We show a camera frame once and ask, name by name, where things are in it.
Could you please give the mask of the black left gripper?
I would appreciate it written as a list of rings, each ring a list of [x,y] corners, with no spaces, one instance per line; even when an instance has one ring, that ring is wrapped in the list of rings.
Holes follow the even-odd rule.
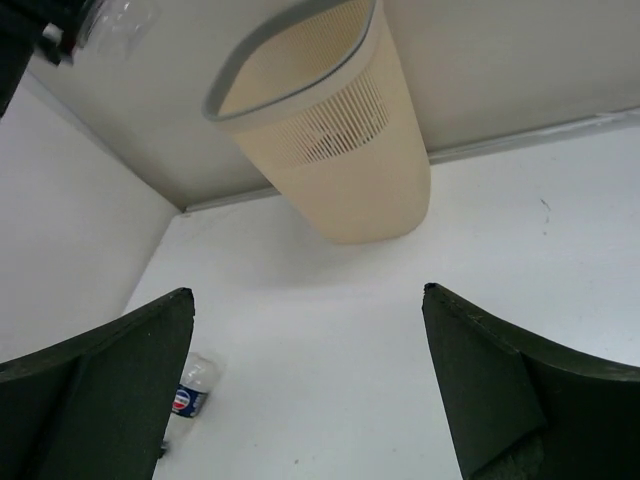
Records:
[[[55,66],[72,63],[74,1],[1,2],[1,116],[33,55]]]

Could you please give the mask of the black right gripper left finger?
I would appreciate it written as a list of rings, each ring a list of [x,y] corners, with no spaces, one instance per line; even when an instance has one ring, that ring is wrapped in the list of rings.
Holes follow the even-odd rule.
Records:
[[[194,317],[179,288],[2,363],[2,478],[152,478]]]

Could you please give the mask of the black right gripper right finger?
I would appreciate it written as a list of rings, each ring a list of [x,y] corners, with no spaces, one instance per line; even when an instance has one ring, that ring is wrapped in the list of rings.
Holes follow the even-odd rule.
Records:
[[[636,479],[639,370],[550,341],[437,283],[429,350],[465,479]]]

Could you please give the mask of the red label water bottle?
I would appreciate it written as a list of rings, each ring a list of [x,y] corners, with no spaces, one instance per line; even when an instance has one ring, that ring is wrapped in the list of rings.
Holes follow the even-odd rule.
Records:
[[[127,60],[160,13],[156,1],[97,1],[81,26],[77,47],[110,60]]]

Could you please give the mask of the small black cap cola bottle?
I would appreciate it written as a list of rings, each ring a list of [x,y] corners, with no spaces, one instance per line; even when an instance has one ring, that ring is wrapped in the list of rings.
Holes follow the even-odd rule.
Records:
[[[219,362],[196,352],[188,354],[172,402],[159,459],[175,450],[190,433],[222,375],[223,366]]]

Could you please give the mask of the blue label water bottle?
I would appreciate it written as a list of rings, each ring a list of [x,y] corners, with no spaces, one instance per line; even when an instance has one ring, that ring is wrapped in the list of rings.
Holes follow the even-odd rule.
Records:
[[[351,152],[360,144],[345,131],[321,126],[306,132],[305,147],[307,156],[318,161]]]

